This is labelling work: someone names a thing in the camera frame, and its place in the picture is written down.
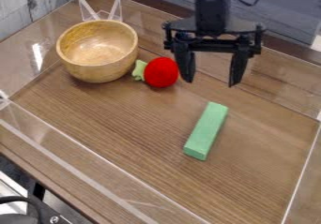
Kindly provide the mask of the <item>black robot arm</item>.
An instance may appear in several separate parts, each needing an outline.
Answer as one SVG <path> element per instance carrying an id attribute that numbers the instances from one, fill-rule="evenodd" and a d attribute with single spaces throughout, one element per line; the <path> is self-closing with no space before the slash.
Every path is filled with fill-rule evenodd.
<path id="1" fill-rule="evenodd" d="M 245 3 L 252 6 L 258 0 Z M 164 22 L 164 49 L 173 54 L 179 72 L 185 82 L 192 82 L 195 52 L 231 54 L 228 86 L 241 81 L 248 59 L 262 51 L 266 27 L 231 16 L 231 0 L 193 0 L 193 15 Z"/>

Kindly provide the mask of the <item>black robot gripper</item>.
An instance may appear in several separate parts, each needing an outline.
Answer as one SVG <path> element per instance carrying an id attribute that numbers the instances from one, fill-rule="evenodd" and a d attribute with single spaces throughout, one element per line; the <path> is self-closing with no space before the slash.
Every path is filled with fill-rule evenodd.
<path id="1" fill-rule="evenodd" d="M 264 26 L 231 16 L 231 0 L 193 0 L 193 14 L 161 28 L 185 82 L 192 82 L 196 51 L 232 53 L 228 87 L 240 83 L 248 59 L 262 50 Z"/>

